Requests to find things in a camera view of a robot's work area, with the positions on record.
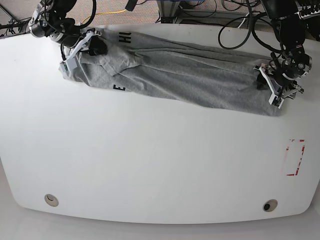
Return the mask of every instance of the gray t-shirt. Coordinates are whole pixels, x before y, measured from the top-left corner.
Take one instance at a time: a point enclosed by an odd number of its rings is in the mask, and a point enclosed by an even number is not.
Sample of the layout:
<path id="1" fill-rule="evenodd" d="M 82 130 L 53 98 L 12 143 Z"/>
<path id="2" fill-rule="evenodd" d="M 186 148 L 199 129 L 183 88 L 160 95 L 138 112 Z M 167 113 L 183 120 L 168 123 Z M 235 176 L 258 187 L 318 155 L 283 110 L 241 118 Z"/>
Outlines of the gray t-shirt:
<path id="1" fill-rule="evenodd" d="M 90 87 L 135 92 L 267 116 L 280 110 L 269 104 L 271 91 L 257 90 L 254 66 L 265 56 L 192 43 L 169 41 L 136 32 L 101 29 L 105 55 L 77 55 L 78 67 L 67 79 Z"/>

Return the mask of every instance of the yellow cable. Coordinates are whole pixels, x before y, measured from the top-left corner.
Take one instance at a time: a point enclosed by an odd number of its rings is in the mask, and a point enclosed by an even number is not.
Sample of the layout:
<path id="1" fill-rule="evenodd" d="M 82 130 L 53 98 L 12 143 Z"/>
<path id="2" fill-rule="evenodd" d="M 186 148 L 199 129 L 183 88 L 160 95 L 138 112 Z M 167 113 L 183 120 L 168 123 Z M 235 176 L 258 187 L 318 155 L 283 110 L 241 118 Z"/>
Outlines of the yellow cable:
<path id="1" fill-rule="evenodd" d="M 121 11 L 107 11 L 107 12 L 100 12 L 100 13 L 96 13 L 95 15 L 104 15 L 104 14 L 120 14 L 120 13 L 124 13 L 125 10 L 121 10 Z M 83 20 L 83 23 L 85 23 L 90 17 L 88 16 L 85 20 Z"/>

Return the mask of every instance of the table surface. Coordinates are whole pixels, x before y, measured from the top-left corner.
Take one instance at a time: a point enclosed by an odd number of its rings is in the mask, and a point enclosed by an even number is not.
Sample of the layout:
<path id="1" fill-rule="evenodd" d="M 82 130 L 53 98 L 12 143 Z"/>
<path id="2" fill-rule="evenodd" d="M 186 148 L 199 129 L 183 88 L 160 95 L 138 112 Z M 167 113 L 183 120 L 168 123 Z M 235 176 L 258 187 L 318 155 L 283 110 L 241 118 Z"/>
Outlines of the table surface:
<path id="1" fill-rule="evenodd" d="M 218 46 L 219 27 L 112 25 L 115 31 Z M 228 28 L 227 46 L 246 30 Z M 259 32 L 276 45 L 271 33 Z M 305 94 L 281 117 L 209 109 L 170 99 L 95 89 L 62 78 L 59 46 L 31 35 L 0 41 L 0 157 L 22 207 L 133 223 L 199 224 L 303 213 L 320 178 L 319 44 L 307 41 Z M 241 51 L 268 55 L 250 38 Z M 297 176 L 287 176 L 289 140 L 305 140 Z M 44 201 L 46 194 L 58 207 Z M 278 207 L 264 212 L 266 201 Z"/>

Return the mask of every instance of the white table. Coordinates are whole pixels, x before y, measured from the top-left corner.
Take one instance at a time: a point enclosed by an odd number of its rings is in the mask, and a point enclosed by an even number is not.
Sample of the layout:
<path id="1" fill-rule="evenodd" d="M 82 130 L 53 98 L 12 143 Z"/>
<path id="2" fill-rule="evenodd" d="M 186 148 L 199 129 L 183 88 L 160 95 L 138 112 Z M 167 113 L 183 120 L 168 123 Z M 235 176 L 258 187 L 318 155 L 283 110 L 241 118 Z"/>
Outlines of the white table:
<path id="1" fill-rule="evenodd" d="M 117 31 L 217 46 L 218 27 L 114 25 Z M 229 29 L 225 45 L 245 30 Z M 271 33 L 259 33 L 275 47 Z M 307 41 L 305 94 L 266 117 L 89 88 L 64 80 L 59 46 L 31 35 L 0 41 L 0 157 L 17 203 L 98 220 L 199 224 L 303 213 L 320 179 L 319 44 Z M 241 51 L 268 55 L 252 38 Z M 284 161 L 289 139 L 305 140 Z M 302 145 L 292 145 L 297 150 Z M 58 207 L 44 201 L 46 194 Z M 276 199 L 278 207 L 264 212 Z"/>

